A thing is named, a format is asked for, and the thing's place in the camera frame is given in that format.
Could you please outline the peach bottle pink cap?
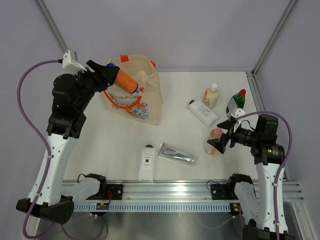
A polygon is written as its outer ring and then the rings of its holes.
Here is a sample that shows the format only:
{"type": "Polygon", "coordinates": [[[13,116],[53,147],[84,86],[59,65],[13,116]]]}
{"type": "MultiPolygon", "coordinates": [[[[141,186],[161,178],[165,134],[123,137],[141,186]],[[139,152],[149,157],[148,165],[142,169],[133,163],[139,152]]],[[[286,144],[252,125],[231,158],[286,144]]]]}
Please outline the peach bottle pink cap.
{"type": "Polygon", "coordinates": [[[204,141],[204,150],[207,154],[213,155],[217,152],[215,147],[215,140],[218,140],[223,134],[223,130],[221,128],[212,129],[204,141]]]}

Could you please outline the green bottle red cap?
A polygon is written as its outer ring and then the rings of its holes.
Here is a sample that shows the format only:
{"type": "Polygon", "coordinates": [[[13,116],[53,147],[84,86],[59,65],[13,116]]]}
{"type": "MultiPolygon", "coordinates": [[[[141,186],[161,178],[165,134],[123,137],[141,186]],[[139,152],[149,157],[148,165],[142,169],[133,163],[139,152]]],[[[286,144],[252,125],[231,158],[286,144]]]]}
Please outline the green bottle red cap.
{"type": "Polygon", "coordinates": [[[227,107],[225,109],[225,112],[228,114],[229,112],[231,112],[234,108],[244,108],[245,105],[245,101],[246,101],[246,90],[245,89],[241,89],[238,93],[234,94],[228,104],[227,107]]]}

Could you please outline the orange bottle blue cap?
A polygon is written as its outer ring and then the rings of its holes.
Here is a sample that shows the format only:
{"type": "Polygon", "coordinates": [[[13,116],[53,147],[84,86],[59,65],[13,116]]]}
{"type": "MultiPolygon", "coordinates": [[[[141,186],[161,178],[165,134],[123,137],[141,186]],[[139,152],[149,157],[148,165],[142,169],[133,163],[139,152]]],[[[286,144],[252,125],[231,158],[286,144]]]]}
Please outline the orange bottle blue cap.
{"type": "Polygon", "coordinates": [[[129,94],[142,95],[144,92],[144,88],[139,87],[138,82],[121,69],[117,73],[114,84],[129,94]]]}

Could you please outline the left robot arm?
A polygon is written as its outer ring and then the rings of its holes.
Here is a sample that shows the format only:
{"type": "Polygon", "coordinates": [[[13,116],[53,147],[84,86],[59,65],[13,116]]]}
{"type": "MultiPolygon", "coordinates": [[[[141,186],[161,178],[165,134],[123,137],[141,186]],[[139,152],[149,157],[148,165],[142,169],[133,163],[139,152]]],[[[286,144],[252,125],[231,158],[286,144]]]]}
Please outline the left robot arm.
{"type": "Polygon", "coordinates": [[[112,86],[120,68],[114,64],[99,65],[92,60],[82,73],[65,73],[53,82],[52,113],[43,137],[46,147],[36,182],[28,197],[18,200],[16,209],[28,216],[64,225],[76,205],[87,199],[106,199],[107,180],[89,173],[69,191],[62,191],[68,161],[86,121],[84,111],[95,93],[112,86]]]}

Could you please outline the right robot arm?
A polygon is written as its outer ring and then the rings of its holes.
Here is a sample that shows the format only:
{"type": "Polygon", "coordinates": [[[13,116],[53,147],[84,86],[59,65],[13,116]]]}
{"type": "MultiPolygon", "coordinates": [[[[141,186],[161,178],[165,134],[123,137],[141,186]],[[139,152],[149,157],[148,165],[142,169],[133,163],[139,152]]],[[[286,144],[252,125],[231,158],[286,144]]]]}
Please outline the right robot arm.
{"type": "Polygon", "coordinates": [[[283,203],[284,166],[292,143],[288,143],[287,149],[277,144],[279,120],[284,122],[290,136],[292,130],[288,121],[276,112],[258,111],[256,114],[258,120],[253,130],[242,128],[242,116],[232,116],[217,124],[217,127],[227,132],[207,143],[221,154],[225,153],[227,143],[231,148],[235,144],[249,147],[254,157],[259,194],[255,193],[251,177],[240,173],[232,174],[221,190],[239,200],[239,214],[244,217],[244,240],[294,240],[295,236],[288,231],[283,203]]]}

